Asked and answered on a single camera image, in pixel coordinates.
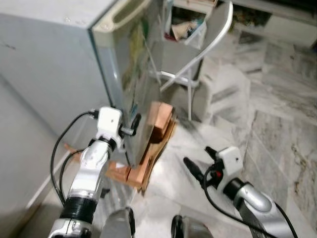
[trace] refrigerator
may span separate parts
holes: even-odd
[[[2,0],[0,74],[60,135],[81,112],[112,106],[137,134],[112,158],[139,164],[159,107],[163,0]],[[65,136],[84,148],[97,122],[84,118]]]

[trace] black cable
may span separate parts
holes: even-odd
[[[51,180],[53,183],[53,187],[55,189],[55,192],[57,193],[60,201],[62,202],[62,204],[64,204],[65,201],[62,200],[62,197],[60,195],[60,190],[57,187],[57,183],[54,177],[54,158],[55,158],[55,154],[56,154],[56,150],[58,147],[58,144],[60,143],[60,141],[62,140],[62,138],[64,137],[64,135],[69,131],[69,129],[75,124],[75,122],[80,119],[82,116],[84,115],[92,115],[94,116],[94,118],[98,117],[98,111],[91,111],[91,112],[84,112],[80,115],[78,115],[70,124],[69,126],[65,129],[65,131],[59,136],[59,138],[57,139],[57,142],[53,148],[53,152],[52,152],[52,156],[51,156],[51,164],[50,164],[50,174],[51,174]]]
[[[279,211],[282,213],[283,217],[285,218],[289,228],[291,229],[292,231],[292,234],[293,234],[293,237],[294,238],[298,238],[297,234],[296,234],[296,231],[291,223],[291,221],[289,220],[289,218],[287,217],[286,213],[284,212],[284,210],[277,204],[275,203],[276,207],[279,209]]]
[[[248,226],[248,227],[250,227],[250,228],[256,230],[257,232],[261,232],[262,234],[264,234],[264,235],[266,235],[266,236],[268,236],[268,237],[278,238],[278,237],[273,236],[273,235],[271,235],[270,233],[264,231],[263,229],[258,228],[258,227],[256,227],[256,226],[252,225],[251,223],[245,222],[245,221],[243,221],[243,220],[241,220],[241,219],[239,219],[239,218],[237,218],[237,217],[235,217],[235,216],[233,216],[233,215],[227,213],[226,211],[224,211],[224,210],[222,210],[220,207],[218,207],[217,204],[214,203],[214,201],[210,198],[210,196],[209,196],[209,194],[208,194],[207,185],[206,185],[206,184],[207,184],[207,176],[208,176],[208,174],[209,174],[212,170],[213,170],[213,168],[212,168],[212,167],[209,167],[209,168],[207,169],[207,171],[205,172],[205,175],[204,175],[204,192],[205,192],[205,195],[206,195],[208,201],[211,203],[211,205],[212,205],[216,210],[218,210],[218,212],[220,212],[220,213],[222,213],[223,215],[225,215],[225,216],[227,216],[227,217],[229,217],[229,218],[235,220],[236,222],[242,223],[242,224],[244,224],[244,225],[246,225],[246,226]]]
[[[66,168],[66,165],[67,165],[67,162],[77,153],[80,153],[80,152],[83,152],[85,149],[81,149],[81,150],[77,150],[71,154],[69,154],[66,159],[64,160],[63,162],[63,165],[61,166],[61,169],[60,169],[60,174],[59,174],[59,191],[60,191],[60,195],[64,201],[63,205],[65,204],[65,196],[64,196],[64,193],[63,193],[63,174],[64,174],[64,171],[65,171],[65,168]]]

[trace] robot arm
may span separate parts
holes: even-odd
[[[233,205],[239,211],[244,224],[250,224],[277,238],[297,237],[282,209],[269,196],[256,190],[250,183],[242,182],[237,178],[243,168],[238,148],[229,147],[216,152],[210,147],[206,147],[205,150],[214,160],[214,164],[207,169],[205,175],[188,158],[184,158],[184,163],[191,174],[200,182],[209,201],[211,199],[206,192],[207,187],[213,186],[220,194],[224,193],[233,201]],[[263,232],[261,233],[259,229],[250,227],[254,238],[270,237]]]
[[[99,110],[96,139],[81,155],[80,169],[49,238],[91,237],[94,212],[104,187],[103,176],[107,161],[115,149],[124,153],[123,137],[135,135],[140,119],[141,116],[137,115],[131,128],[123,128],[120,110],[110,107]],[[106,232],[111,232],[114,225],[125,227],[119,230],[120,237],[131,238],[134,232],[132,210],[122,209],[110,216],[106,224],[107,231],[104,231],[102,236],[105,236]]]

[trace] white wall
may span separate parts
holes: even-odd
[[[1,238],[8,237],[21,222],[27,204],[48,177],[56,139],[0,75]]]

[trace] gray marble floor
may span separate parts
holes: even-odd
[[[244,158],[241,177],[285,209],[298,237],[316,238],[316,66],[316,55],[307,49],[238,31],[227,34],[204,60],[193,100],[194,121],[186,120],[186,88],[172,85],[163,94],[179,117],[175,134],[144,196],[108,180],[114,189],[98,204],[94,237],[113,209],[130,204],[136,238],[170,237],[176,214],[203,221],[215,238],[250,238],[248,228],[213,209],[182,162],[187,156],[204,169],[211,163],[206,145],[216,150],[236,145]],[[76,168],[69,167],[68,185]],[[212,189],[210,193],[238,216],[230,201]],[[59,211],[52,191],[20,237],[45,237]]]

